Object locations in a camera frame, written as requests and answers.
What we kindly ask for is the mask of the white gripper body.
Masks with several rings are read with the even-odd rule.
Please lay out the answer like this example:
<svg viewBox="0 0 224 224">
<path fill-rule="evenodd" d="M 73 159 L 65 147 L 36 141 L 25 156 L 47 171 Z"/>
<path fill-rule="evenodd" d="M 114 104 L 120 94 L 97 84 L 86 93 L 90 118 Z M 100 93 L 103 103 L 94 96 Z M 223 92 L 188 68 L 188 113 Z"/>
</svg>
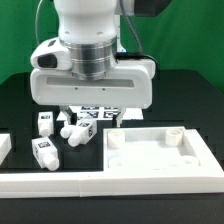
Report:
<svg viewBox="0 0 224 224">
<path fill-rule="evenodd" d="M 31 95 L 40 105 L 148 108 L 155 62 L 120 60 L 101 80 L 78 80 L 70 71 L 34 69 Z"/>
</svg>

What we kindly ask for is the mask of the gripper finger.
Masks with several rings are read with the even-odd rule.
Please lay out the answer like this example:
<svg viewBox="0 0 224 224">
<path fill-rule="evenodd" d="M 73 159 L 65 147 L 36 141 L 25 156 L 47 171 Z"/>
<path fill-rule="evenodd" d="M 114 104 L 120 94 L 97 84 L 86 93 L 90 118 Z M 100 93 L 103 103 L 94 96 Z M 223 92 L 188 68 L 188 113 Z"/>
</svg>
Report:
<svg viewBox="0 0 224 224">
<path fill-rule="evenodd" d="M 115 127 L 119 128 L 122 124 L 122 119 L 126 113 L 126 108 L 118 108 L 118 113 L 115 115 Z"/>
<path fill-rule="evenodd" d="M 77 123 L 77 114 L 74 113 L 69 106 L 61 106 L 60 111 L 65 115 L 70 125 L 75 125 Z"/>
</svg>

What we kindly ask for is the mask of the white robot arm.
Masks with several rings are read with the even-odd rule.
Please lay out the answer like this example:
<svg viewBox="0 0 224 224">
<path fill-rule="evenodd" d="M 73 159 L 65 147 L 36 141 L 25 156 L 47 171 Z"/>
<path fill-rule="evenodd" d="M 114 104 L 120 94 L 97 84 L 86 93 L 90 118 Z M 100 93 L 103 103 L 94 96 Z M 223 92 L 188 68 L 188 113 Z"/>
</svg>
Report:
<svg viewBox="0 0 224 224">
<path fill-rule="evenodd" d="M 31 94 L 42 105 L 116 107 L 115 126 L 128 108 L 152 104 L 156 60 L 120 44 L 120 20 L 155 17 L 172 0 L 53 0 L 58 36 L 31 56 Z"/>
</svg>

